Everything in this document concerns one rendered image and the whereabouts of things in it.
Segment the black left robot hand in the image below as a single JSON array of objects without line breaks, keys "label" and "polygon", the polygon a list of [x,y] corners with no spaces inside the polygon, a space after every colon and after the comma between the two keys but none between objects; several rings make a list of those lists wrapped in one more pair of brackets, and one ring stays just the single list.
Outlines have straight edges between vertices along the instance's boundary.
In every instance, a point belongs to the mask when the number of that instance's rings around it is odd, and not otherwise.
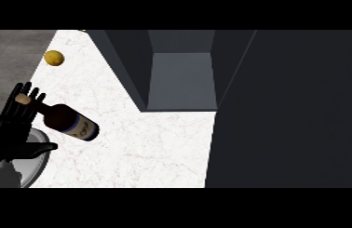
[{"label": "black left robot hand", "polygon": [[53,142],[28,142],[31,122],[37,113],[15,101],[19,94],[28,95],[38,101],[46,97],[44,93],[38,93],[37,87],[31,88],[31,82],[15,85],[0,113],[0,161],[7,162],[13,159],[32,159],[58,149],[58,144]]}]

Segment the dark wine bottle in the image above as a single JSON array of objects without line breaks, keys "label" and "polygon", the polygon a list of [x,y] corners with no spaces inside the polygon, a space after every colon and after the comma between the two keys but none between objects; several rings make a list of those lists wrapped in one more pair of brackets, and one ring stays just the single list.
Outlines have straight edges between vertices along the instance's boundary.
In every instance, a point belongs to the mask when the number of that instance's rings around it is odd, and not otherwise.
[{"label": "dark wine bottle", "polygon": [[92,141],[96,138],[99,134],[97,124],[65,104],[49,106],[25,94],[19,94],[15,101],[43,115],[44,124],[49,128],[83,141]]}]

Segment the dark grey open cabinet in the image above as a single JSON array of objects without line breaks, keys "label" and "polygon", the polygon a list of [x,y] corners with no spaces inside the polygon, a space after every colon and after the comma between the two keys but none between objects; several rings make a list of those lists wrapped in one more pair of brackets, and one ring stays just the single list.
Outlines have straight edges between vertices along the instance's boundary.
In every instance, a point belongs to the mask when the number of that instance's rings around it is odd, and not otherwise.
[{"label": "dark grey open cabinet", "polygon": [[253,30],[90,30],[142,112],[214,112]]}]

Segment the round silver plate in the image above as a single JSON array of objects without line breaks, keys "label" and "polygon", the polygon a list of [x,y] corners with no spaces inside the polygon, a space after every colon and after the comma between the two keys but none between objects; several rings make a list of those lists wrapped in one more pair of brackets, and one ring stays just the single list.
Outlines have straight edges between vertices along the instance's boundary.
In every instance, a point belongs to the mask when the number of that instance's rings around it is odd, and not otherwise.
[{"label": "round silver plate", "polygon": [[[29,130],[28,142],[49,142],[47,134],[32,128]],[[49,153],[34,159],[18,159],[12,161],[15,170],[22,174],[21,187],[29,188],[37,181],[49,161]]]}]

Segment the yellow lemon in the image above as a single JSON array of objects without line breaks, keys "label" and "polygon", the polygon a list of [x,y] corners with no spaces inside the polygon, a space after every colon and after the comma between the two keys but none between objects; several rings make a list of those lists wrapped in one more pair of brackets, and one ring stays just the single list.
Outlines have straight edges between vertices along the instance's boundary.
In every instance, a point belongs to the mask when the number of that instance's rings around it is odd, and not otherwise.
[{"label": "yellow lemon", "polygon": [[59,51],[50,50],[44,54],[44,60],[49,65],[59,66],[65,61],[65,57]]}]

